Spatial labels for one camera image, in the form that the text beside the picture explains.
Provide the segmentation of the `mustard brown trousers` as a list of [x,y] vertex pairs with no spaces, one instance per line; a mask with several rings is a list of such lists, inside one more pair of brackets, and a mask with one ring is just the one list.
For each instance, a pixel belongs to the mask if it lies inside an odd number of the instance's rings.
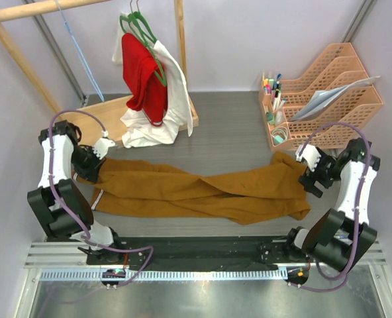
[[92,184],[90,206],[126,217],[212,217],[240,225],[286,216],[301,220],[311,210],[298,182],[304,171],[304,165],[282,152],[276,152],[267,166],[215,176],[109,158]]

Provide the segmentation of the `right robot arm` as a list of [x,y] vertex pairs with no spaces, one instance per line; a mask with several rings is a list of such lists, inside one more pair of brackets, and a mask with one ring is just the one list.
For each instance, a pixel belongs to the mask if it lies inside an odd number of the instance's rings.
[[368,201],[380,159],[368,154],[370,146],[362,138],[352,139],[336,158],[310,144],[298,147],[296,160],[307,163],[299,177],[304,190],[317,198],[322,197],[317,184],[328,189],[339,182],[340,190],[335,207],[311,229],[297,227],[289,231],[282,247],[288,261],[310,256],[346,273],[375,242],[377,231],[369,225]]

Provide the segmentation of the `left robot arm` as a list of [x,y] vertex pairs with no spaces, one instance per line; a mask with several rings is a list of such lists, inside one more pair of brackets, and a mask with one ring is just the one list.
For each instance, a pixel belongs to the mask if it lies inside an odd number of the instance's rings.
[[114,230],[98,223],[93,208],[74,183],[80,177],[95,183],[105,156],[114,142],[100,138],[95,146],[81,144],[81,131],[60,121],[41,131],[38,141],[44,165],[38,187],[27,201],[49,240],[78,240],[88,257],[115,265],[124,259],[124,248]]

